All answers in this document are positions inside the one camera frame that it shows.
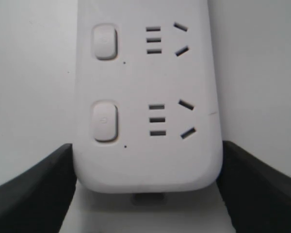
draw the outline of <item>white wall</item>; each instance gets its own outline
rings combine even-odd
[[[291,0],[210,0],[210,15],[224,139],[291,175]],[[0,0],[0,184],[72,141],[76,17],[77,0]],[[111,208],[78,185],[61,232],[233,232],[215,185],[171,198]]]

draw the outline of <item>white surface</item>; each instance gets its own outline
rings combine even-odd
[[[79,181],[102,193],[177,192],[213,183],[222,165],[222,139],[207,1],[80,0],[78,14],[73,152]],[[175,28],[175,20],[187,32]],[[117,28],[118,56],[100,61],[91,53],[92,31],[95,38],[97,25],[106,22]],[[147,32],[151,26],[161,30]],[[153,37],[162,42],[146,42]],[[190,49],[176,56],[185,46]],[[147,49],[162,53],[147,54]],[[180,99],[194,109],[179,105]],[[114,142],[91,136],[97,101],[118,109]],[[165,108],[150,110],[152,104]],[[149,123],[150,117],[166,122]],[[182,139],[192,127],[196,132]]]
[[[91,139],[100,143],[110,142],[117,137],[117,108],[110,102],[99,102],[93,107]]]
[[[112,25],[97,25],[93,29],[92,50],[99,60],[110,60],[116,56],[116,30]]]
[[[0,184],[72,141],[76,18],[76,0],[0,0]],[[210,0],[210,18],[224,139],[291,175],[291,0]],[[153,213],[79,185],[61,233],[232,233],[214,189]]]

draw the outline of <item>electrical outlet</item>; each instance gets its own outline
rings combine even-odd
[[[78,17],[80,182],[153,193],[215,181],[222,139],[207,0],[79,0]]]

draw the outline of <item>power button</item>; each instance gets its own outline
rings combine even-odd
[[[117,138],[117,107],[112,103],[99,103],[93,109],[93,132],[98,142]]]
[[[94,28],[93,50],[99,60],[111,60],[117,55],[117,33],[112,25],[99,25]]]

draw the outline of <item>power strip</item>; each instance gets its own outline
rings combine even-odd
[[[74,166],[103,193],[211,184],[222,139],[207,0],[79,0]]]

